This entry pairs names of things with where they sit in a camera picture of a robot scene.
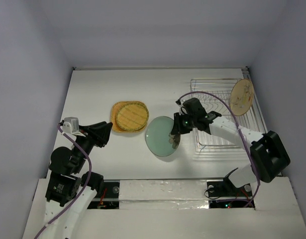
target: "round wooden board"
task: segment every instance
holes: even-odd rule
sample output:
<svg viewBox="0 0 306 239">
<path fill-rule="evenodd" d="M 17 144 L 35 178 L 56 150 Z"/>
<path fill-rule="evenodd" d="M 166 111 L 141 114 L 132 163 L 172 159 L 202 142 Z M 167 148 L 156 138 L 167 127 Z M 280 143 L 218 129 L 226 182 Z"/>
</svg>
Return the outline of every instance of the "round wooden board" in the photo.
<svg viewBox="0 0 306 239">
<path fill-rule="evenodd" d="M 244 115 L 248 112 L 253 100 L 253 85 L 248 79 L 238 81 L 230 96 L 230 108 L 236 116 Z"/>
<path fill-rule="evenodd" d="M 147 125 L 149 112 L 142 102 L 129 102 L 122 106 L 116 116 L 117 125 L 125 131 L 137 131 Z"/>
</svg>

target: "metal dish rack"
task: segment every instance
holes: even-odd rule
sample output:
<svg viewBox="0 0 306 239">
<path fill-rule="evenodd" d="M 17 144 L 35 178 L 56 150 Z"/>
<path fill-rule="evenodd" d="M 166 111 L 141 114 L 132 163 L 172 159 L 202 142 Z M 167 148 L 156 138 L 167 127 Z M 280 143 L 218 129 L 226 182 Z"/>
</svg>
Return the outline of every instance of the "metal dish rack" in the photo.
<svg viewBox="0 0 306 239">
<path fill-rule="evenodd" d="M 210 92 L 220 97 L 220 99 L 224 100 L 228 105 L 230 105 L 230 94 L 233 86 L 238 80 L 240 79 L 192 79 L 191 92 Z M 191 96 L 198 98 L 207 112 L 216 111 L 225 116 L 227 119 L 234 121 L 229 110 L 218 99 L 202 93 L 195 93 Z M 237 117 L 237 120 L 241 126 L 247 127 L 251 130 L 260 132 L 267 131 L 256 97 L 254 97 L 253 99 L 253 103 L 250 110 L 246 114 Z M 232 151 L 240 149 L 233 143 L 223 138 L 212 136 L 205 132 L 196 130 L 196 136 L 197 148 L 200 151 L 208 150 L 211 152 L 215 152 L 217 149 L 222 152 L 223 149 L 225 151 L 229 151 L 229 149 Z"/>
</svg>

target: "white table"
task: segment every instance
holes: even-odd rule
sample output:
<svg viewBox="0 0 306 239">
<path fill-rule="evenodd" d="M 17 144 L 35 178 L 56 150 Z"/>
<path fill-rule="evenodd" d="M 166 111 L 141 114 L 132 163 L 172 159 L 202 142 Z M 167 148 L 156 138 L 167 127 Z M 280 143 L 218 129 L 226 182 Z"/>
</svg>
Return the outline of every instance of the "white table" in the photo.
<svg viewBox="0 0 306 239">
<path fill-rule="evenodd" d="M 80 124 L 109 121 L 118 101 L 143 101 L 150 120 L 172 117 L 175 100 L 190 90 L 191 78 L 242 78 L 240 69 L 74 71 L 62 118 L 78 117 Z M 202 161 L 195 149 L 194 133 L 182 137 L 170 157 L 155 157 L 144 133 L 112 133 L 105 148 L 90 154 L 93 171 L 107 179 L 163 179 L 223 177 L 248 161 L 246 157 Z M 55 148 L 71 144 L 58 134 Z M 86 172 L 87 164 L 81 173 Z M 48 179 L 40 179 L 24 239 L 33 238 L 43 226 Z M 87 210 L 77 239 L 306 239 L 306 227 L 288 178 L 262 183 L 253 209 L 198 210 Z"/>
<path fill-rule="evenodd" d="M 150 113 L 149 123 L 158 116 L 173 117 L 179 110 L 175 101 L 190 91 L 192 78 L 243 78 L 241 69 L 184 70 L 97 70 L 74 71 L 62 119 L 78 117 L 81 125 L 110 121 L 110 111 L 118 101 L 144 102 Z M 115 133 L 105 148 L 94 147 L 90 158 L 93 171 L 108 179 L 163 179 L 223 177 L 248 162 L 245 156 L 226 161 L 200 159 L 195 132 L 182 136 L 178 150 L 169 157 L 156 157 L 146 146 L 145 131 Z M 60 134 L 55 148 L 70 147 Z M 81 174 L 87 172 L 86 163 Z"/>
<path fill-rule="evenodd" d="M 43 226 L 47 185 L 47 179 L 40 179 L 23 239 L 34 238 Z M 288 178 L 262 183 L 255 204 L 256 210 L 92 209 L 86 211 L 75 238 L 306 239 L 306 227 Z"/>
</svg>

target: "wooden plate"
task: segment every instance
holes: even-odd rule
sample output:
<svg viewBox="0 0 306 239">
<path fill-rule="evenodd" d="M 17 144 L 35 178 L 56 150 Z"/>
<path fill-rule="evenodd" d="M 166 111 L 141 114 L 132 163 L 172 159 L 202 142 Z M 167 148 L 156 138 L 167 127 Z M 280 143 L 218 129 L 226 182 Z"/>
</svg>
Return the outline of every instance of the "wooden plate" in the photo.
<svg viewBox="0 0 306 239">
<path fill-rule="evenodd" d="M 117 123 L 116 123 L 116 114 L 117 112 L 119 111 L 119 109 L 124 106 L 125 104 L 129 103 L 129 102 L 134 102 L 134 101 L 120 101 L 120 102 L 117 102 L 113 105 L 112 109 L 111 109 L 111 122 L 113 123 L 113 126 L 112 126 L 112 130 L 115 131 L 115 132 L 118 132 L 118 133 L 137 133 L 137 132 L 141 132 L 143 131 L 145 128 L 146 128 L 146 125 L 139 129 L 139 130 L 136 130 L 136 131 L 125 131 L 123 129 L 121 129 Z"/>
<path fill-rule="evenodd" d="M 248 112 L 253 100 L 253 85 L 248 79 L 238 81 L 230 96 L 230 108 L 236 116 L 244 115 Z"/>
<path fill-rule="evenodd" d="M 125 131 L 137 131 L 147 125 L 149 112 L 142 102 L 129 102 L 117 112 L 115 120 L 117 125 Z"/>
</svg>

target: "gray wall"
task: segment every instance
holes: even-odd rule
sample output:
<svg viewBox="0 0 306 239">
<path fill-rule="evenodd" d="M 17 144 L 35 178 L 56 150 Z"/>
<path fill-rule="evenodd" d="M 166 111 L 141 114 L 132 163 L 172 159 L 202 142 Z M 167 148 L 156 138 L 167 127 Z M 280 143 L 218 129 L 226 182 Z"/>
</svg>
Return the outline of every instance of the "gray wall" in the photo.
<svg viewBox="0 0 306 239">
<path fill-rule="evenodd" d="M 292 160 L 285 174 L 306 221 L 306 0 L 289 1 L 250 70 L 267 126 Z"/>
<path fill-rule="evenodd" d="M 39 0 L 74 66 L 245 66 L 285 0 Z"/>
<path fill-rule="evenodd" d="M 0 238 L 21 238 L 71 67 L 36 1 L 0 0 Z"/>
</svg>

